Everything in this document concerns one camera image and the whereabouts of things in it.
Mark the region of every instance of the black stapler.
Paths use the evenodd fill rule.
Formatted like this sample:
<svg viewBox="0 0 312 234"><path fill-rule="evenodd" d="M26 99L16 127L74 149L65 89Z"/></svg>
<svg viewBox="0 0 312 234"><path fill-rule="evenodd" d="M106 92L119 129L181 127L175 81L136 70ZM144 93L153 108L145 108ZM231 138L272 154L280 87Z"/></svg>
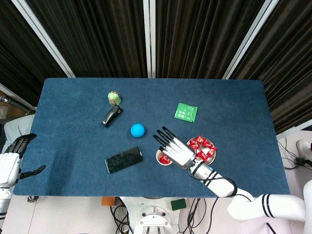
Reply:
<svg viewBox="0 0 312 234"><path fill-rule="evenodd" d="M118 106L115 105L112 107L112 109L109 111L109 113L106 115L104 120L102 121L102 124L108 128L109 125L119 116L119 114L122 112L122 109Z"/></svg>

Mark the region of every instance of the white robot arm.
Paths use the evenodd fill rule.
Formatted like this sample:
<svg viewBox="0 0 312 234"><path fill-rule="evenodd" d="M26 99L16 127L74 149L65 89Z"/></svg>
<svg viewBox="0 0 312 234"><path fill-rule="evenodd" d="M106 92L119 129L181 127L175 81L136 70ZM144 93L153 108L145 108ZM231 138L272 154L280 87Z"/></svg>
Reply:
<svg viewBox="0 0 312 234"><path fill-rule="evenodd" d="M27 134L18 137L4 154L0 154L0 233L14 185L19 179L37 175L45 168L45 165L42 165L33 172L20 173L20 165L27 145L36 136L35 134Z"/></svg>
<svg viewBox="0 0 312 234"><path fill-rule="evenodd" d="M182 169L187 169L189 175L200 180L218 197L234 196L228 206L230 216L236 221L243 222L254 218L271 217L305 221L304 234L312 233L312 180L304 187L304 199L293 195L264 194L254 199L253 196L237 188L234 181L223 178L213 168L202 160L195 158L195 153L166 127L157 132L164 140L154 135L162 145L160 150L166 154L174 164Z"/></svg>

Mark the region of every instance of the orange object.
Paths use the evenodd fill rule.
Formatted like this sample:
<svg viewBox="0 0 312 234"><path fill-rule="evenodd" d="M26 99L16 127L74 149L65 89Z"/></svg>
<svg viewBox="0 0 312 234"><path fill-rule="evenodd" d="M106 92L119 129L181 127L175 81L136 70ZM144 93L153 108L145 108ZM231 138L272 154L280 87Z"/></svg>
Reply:
<svg viewBox="0 0 312 234"><path fill-rule="evenodd" d="M102 197L102 206L114 206L115 205L115 199L114 196L104 196Z"/></svg>

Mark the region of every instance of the red snack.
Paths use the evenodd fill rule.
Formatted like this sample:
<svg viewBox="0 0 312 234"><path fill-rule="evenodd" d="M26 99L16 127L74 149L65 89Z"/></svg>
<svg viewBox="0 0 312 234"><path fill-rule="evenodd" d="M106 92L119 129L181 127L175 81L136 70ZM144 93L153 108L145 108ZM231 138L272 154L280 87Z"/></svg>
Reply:
<svg viewBox="0 0 312 234"><path fill-rule="evenodd" d="M205 148L212 148L214 145L209 142L207 139L204 140L204 142L201 144Z"/></svg>
<svg viewBox="0 0 312 234"><path fill-rule="evenodd" d="M197 144L196 139L191 139L191 140L190 140L190 144L191 144L191 145L192 145L192 144Z"/></svg>
<svg viewBox="0 0 312 234"><path fill-rule="evenodd" d="M208 160L208 157L202 150L197 154L198 157L200 157L204 162Z"/></svg>
<svg viewBox="0 0 312 234"><path fill-rule="evenodd" d="M208 157L213 157L216 151L216 147L212 147L210 151L207 153Z"/></svg>
<svg viewBox="0 0 312 234"><path fill-rule="evenodd" d="M165 154L163 154L159 158L159 162L162 163L162 164L169 164L171 162L171 160Z"/></svg>
<svg viewBox="0 0 312 234"><path fill-rule="evenodd" d="M200 135L196 138L196 141L198 142L198 143L203 143L203 141L204 141L204 138L202 138Z"/></svg>
<svg viewBox="0 0 312 234"><path fill-rule="evenodd" d="M191 147L193 150L198 150L198 149L200 148L200 144L198 144L198 143L191 144L190 147Z"/></svg>

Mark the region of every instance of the small cup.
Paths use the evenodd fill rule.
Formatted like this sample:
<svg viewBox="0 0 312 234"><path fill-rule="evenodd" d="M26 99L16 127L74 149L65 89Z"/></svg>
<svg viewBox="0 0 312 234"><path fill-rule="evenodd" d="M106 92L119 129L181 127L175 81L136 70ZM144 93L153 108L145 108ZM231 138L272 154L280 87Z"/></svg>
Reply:
<svg viewBox="0 0 312 234"><path fill-rule="evenodd" d="M172 163L172 160L170 160L171 162L168 163L168 164L163 164L163 163L161 163L161 162L159 161L159 159L160 159L160 157L162 156L162 154L163 154L162 151L157 150L157 152L156 152L156 160L157 160L157 162L158 162L161 166L169 166L169 165Z"/></svg>

